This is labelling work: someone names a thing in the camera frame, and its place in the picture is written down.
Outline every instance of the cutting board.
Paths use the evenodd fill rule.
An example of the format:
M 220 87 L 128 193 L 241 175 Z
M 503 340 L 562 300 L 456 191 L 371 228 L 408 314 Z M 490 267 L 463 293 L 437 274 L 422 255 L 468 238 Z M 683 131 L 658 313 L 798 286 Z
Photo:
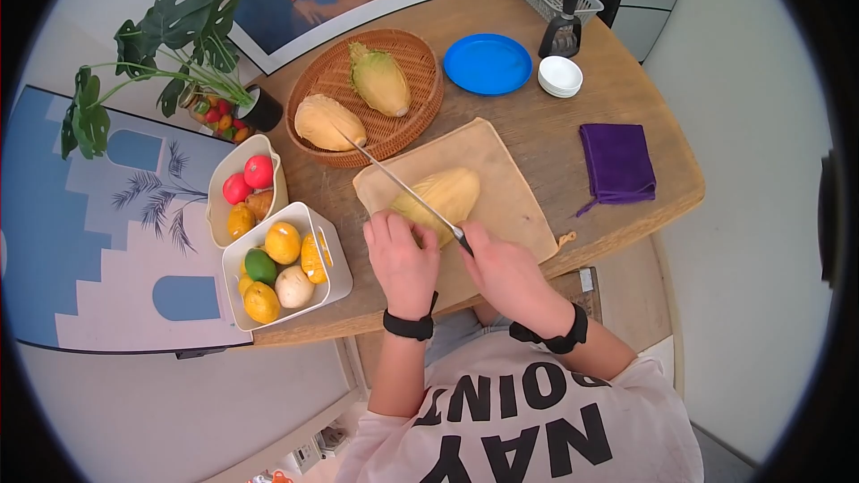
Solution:
M 498 132 L 483 118 L 475 118 L 382 164 L 410 185 L 445 169 L 457 166 L 473 169 L 480 177 L 480 196 L 468 220 L 479 220 L 500 238 L 528 247 L 538 263 L 557 252 L 557 243 L 540 204 Z M 400 187 L 372 165 L 361 170 L 352 185 L 370 214 L 387 208 L 400 193 Z M 478 294 L 456 250 L 458 246 L 451 241 L 442 249 L 435 286 L 439 293 L 436 311 Z

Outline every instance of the wicker basket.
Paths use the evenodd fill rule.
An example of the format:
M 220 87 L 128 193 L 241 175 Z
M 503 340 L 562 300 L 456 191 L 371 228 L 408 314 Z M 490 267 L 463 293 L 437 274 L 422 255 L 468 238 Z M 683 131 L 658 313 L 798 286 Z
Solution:
M 412 91 L 409 112 L 400 118 L 388 117 L 371 109 L 349 85 L 349 43 L 361 42 L 368 48 L 388 51 L 400 64 Z M 432 48 L 410 32 L 395 29 L 368 30 L 343 39 L 322 53 L 295 83 L 289 94 L 287 126 L 289 137 L 299 149 L 322 165 L 355 168 L 370 163 L 359 151 L 329 152 L 316 147 L 295 133 L 295 111 L 308 95 L 325 94 L 361 118 L 367 130 L 367 151 L 377 160 L 391 157 L 424 132 L 442 107 L 442 71 Z

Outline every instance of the wooden countertop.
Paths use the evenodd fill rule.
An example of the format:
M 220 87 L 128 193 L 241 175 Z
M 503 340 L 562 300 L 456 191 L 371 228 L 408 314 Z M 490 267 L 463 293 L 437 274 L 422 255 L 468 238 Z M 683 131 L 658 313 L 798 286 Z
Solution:
M 542 263 L 546 278 L 568 273 L 596 257 L 624 247 L 693 209 L 703 199 L 701 169 L 680 126 L 659 91 L 623 44 L 597 17 L 583 30 L 574 58 L 584 73 L 581 91 L 552 97 L 537 82 L 537 48 L 546 27 L 523 0 L 430 0 L 372 21 L 347 35 L 375 28 L 400 28 L 424 38 L 439 60 L 455 41 L 477 32 L 496 32 L 520 42 L 534 63 L 531 79 L 507 96 L 479 97 L 445 77 L 444 102 L 435 121 L 406 149 L 423 145 L 476 116 L 495 126 L 559 237 L 578 236 Z M 256 80 L 284 105 L 302 71 L 330 44 Z M 640 123 L 656 174 L 654 201 L 626 206 L 597 205 L 580 219 L 575 212 L 590 199 L 578 127 L 583 123 Z M 361 225 L 369 217 L 352 188 L 359 169 L 321 166 L 298 151 L 281 123 L 268 134 L 286 172 L 289 199 L 303 201 L 336 227 L 355 281 L 338 302 L 253 333 L 254 345 L 306 343 L 381 328 L 385 298 L 367 258 Z M 479 295 L 446 309 L 478 303 Z

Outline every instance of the black wrist strap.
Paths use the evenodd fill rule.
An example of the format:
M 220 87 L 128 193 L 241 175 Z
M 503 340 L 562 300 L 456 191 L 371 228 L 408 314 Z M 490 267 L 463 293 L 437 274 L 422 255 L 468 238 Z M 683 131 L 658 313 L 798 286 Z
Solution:
M 429 313 L 417 321 L 409 321 L 392 316 L 387 309 L 382 317 L 381 324 L 385 330 L 393 335 L 402 338 L 414 338 L 418 341 L 424 341 L 432 337 L 432 310 L 435 308 L 435 300 L 438 298 L 438 292 L 432 293 L 432 302 L 429 304 Z
M 530 328 L 523 327 L 518 322 L 510 325 L 510 337 L 520 341 L 545 343 L 545 346 L 555 354 L 566 354 L 573 350 L 576 343 L 584 343 L 587 338 L 587 313 L 582 306 L 570 303 L 575 308 L 573 328 L 565 336 L 543 339 L 534 334 Z

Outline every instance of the white storage bin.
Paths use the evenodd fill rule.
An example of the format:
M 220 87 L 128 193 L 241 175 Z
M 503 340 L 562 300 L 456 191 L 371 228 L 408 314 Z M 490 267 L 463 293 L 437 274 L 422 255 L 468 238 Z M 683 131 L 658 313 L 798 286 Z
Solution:
M 268 155 L 272 158 L 272 166 L 274 166 L 274 198 L 272 206 L 265 215 L 266 219 L 272 216 L 272 213 L 280 211 L 289 203 L 289 195 L 286 192 L 286 177 L 284 176 L 284 167 L 280 164 L 280 155 L 275 153 L 272 148 L 272 143 L 264 134 L 254 134 L 240 145 L 236 145 L 226 157 L 223 158 L 220 165 L 215 168 L 212 177 L 209 180 L 209 205 L 206 208 L 206 222 L 209 223 L 209 231 L 212 235 L 212 240 L 218 248 L 226 249 L 233 242 L 230 233 L 227 231 L 227 217 L 230 216 L 230 209 L 233 207 L 223 197 L 223 182 L 233 174 L 238 174 L 245 171 L 245 163 L 254 155 Z
M 328 281 L 316 286 L 314 295 L 310 299 L 310 302 L 307 303 L 307 306 L 299 309 L 286 309 L 281 306 L 280 315 L 277 316 L 277 319 L 268 324 L 263 324 L 254 321 L 245 312 L 245 305 L 242 296 L 239 294 L 238 284 L 239 277 L 242 276 L 240 267 L 242 262 L 245 261 L 245 254 L 249 250 L 265 244 L 265 233 L 269 231 L 269 228 L 275 222 L 288 222 L 294 225 L 302 239 L 311 230 L 313 231 L 316 249 L 319 250 L 319 256 L 322 258 L 322 267 L 325 270 Z M 319 244 L 319 233 L 325 239 L 328 254 L 331 257 L 330 265 L 325 261 L 322 246 Z M 352 273 L 349 271 L 349 265 L 346 264 L 346 256 L 343 253 L 343 246 L 340 244 L 337 230 L 334 229 L 334 225 L 331 222 L 328 222 L 328 220 L 300 201 L 295 201 L 274 213 L 228 246 L 223 252 L 223 275 L 227 281 L 227 293 L 230 296 L 230 306 L 235 316 L 235 325 L 245 332 L 276 325 L 279 322 L 306 314 L 311 309 L 317 309 L 335 300 L 339 300 L 352 291 Z

